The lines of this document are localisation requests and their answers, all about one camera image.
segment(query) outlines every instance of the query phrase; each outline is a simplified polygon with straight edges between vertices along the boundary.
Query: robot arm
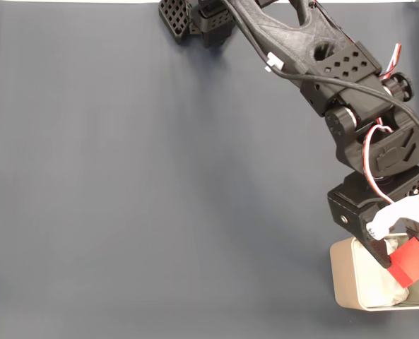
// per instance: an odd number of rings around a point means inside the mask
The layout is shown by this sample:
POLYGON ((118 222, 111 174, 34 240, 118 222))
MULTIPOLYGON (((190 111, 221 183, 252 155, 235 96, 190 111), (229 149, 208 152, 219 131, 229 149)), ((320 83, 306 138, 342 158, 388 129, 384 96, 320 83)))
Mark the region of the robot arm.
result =
MULTIPOLYGON (((318 2, 290 0, 300 23, 296 28, 262 11, 273 2, 161 0, 159 12, 178 43, 200 35, 206 47, 221 44, 238 25, 268 69, 300 89, 325 119, 336 143, 336 158, 354 170, 328 193, 334 221, 388 268, 386 244, 375 239, 367 225, 373 229, 386 225, 387 230, 396 221, 387 210, 379 213, 389 203, 365 178, 364 140, 376 121, 392 132, 378 131, 368 148, 368 172, 380 178, 378 189, 393 201, 419 193, 419 118, 403 104, 413 96, 411 82, 402 73, 381 76, 377 60, 360 42, 352 41, 318 2)), ((409 223, 407 228, 411 237, 419 239, 419 224, 409 223)))

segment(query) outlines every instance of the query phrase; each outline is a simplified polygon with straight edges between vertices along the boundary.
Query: gray fabric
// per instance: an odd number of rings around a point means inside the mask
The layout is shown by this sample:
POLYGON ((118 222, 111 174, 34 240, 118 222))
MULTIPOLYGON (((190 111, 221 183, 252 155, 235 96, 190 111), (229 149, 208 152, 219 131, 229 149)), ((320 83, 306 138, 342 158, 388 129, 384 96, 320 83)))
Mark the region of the gray fabric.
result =
MULTIPOLYGON (((403 44, 419 111, 419 5, 326 8, 383 64, 403 44)), ((334 150, 239 32, 0 3, 0 339, 419 338, 419 311, 335 302, 334 150)))

